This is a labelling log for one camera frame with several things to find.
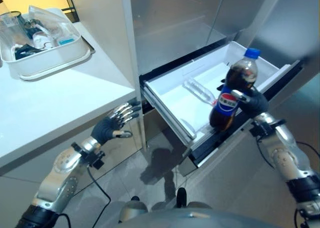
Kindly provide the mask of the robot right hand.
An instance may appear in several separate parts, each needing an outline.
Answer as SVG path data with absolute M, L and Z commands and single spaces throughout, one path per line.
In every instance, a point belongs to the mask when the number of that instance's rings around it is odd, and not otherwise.
M 254 86 L 251 88 L 231 87 L 223 85 L 214 108 L 228 117 L 236 114 L 238 109 L 253 119 L 268 111 L 269 103 L 265 96 Z

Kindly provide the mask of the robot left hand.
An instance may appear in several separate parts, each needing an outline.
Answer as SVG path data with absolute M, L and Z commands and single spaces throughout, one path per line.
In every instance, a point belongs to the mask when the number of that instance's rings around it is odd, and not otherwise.
M 141 108 L 140 101 L 131 101 L 119 105 L 94 126 L 90 136 L 101 146 L 115 138 L 131 138 L 133 136 L 132 132 L 122 130 L 122 128 L 131 120 L 139 117 Z

